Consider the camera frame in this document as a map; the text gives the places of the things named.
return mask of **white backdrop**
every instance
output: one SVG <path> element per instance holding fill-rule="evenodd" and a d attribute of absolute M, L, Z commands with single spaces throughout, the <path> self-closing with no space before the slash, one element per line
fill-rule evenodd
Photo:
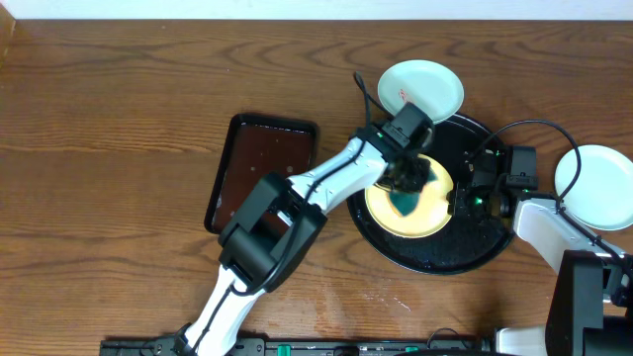
<path fill-rule="evenodd" d="M 16 19 L 633 20 L 633 0 L 0 0 Z"/>

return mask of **round black tray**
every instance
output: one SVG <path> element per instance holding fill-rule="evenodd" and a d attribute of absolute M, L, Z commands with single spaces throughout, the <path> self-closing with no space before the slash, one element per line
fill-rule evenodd
<path fill-rule="evenodd" d="M 455 184 L 469 184 L 471 173 L 465 151 L 472 151 L 490 134 L 472 118 L 456 114 L 438 125 L 428 156 L 446 168 Z M 487 148 L 499 149 L 498 138 Z M 374 221 L 365 203 L 365 191 L 347 199 L 349 213 L 369 243 L 393 262 L 413 271 L 429 274 L 457 274 L 478 268 L 495 258 L 512 239 L 501 221 L 475 216 L 455 216 L 431 236 L 404 238 L 393 235 Z"/>

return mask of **white plate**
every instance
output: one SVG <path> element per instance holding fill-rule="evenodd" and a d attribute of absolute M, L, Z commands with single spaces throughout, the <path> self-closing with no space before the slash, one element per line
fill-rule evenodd
<path fill-rule="evenodd" d="M 618 230 L 633 224 L 633 162 L 615 149 L 584 145 L 581 176 L 565 197 L 567 209 L 587 225 Z M 567 152 L 556 167 L 556 193 L 567 188 L 576 173 L 576 154 Z"/>
<path fill-rule="evenodd" d="M 439 63 L 408 60 L 387 69 L 380 77 L 378 97 L 392 115 L 406 102 L 412 102 L 439 124 L 462 106 L 464 86 L 455 73 Z"/>

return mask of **yellow plate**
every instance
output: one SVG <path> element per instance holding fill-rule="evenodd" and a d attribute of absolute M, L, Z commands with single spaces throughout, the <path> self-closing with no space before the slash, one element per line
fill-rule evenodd
<path fill-rule="evenodd" d="M 417 206 L 407 216 L 394 207 L 389 192 L 372 186 L 365 190 L 367 208 L 376 223 L 398 236 L 426 237 L 442 229 L 450 220 L 446 195 L 453 190 L 453 180 L 446 169 L 433 158 L 420 154 L 431 162 L 430 169 L 436 180 L 427 182 L 420 193 Z"/>

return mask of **wooden tabletop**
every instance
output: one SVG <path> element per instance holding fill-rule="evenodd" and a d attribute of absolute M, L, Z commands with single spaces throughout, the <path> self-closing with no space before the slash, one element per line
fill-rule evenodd
<path fill-rule="evenodd" d="M 576 22 L 18 22 L 0 68 L 0 354 L 97 354 L 173 332 L 218 274 L 203 219 L 230 118 L 312 120 L 318 161 L 363 125 L 352 80 L 391 65 L 453 69 L 462 111 L 490 128 L 545 118 L 633 157 L 633 24 Z M 570 147 L 537 147 L 552 188 Z M 609 241 L 633 250 L 633 230 Z M 556 275 L 526 243 L 451 277 L 382 257 L 337 208 L 308 256 L 243 330 L 271 337 L 426 338 L 543 324 Z"/>

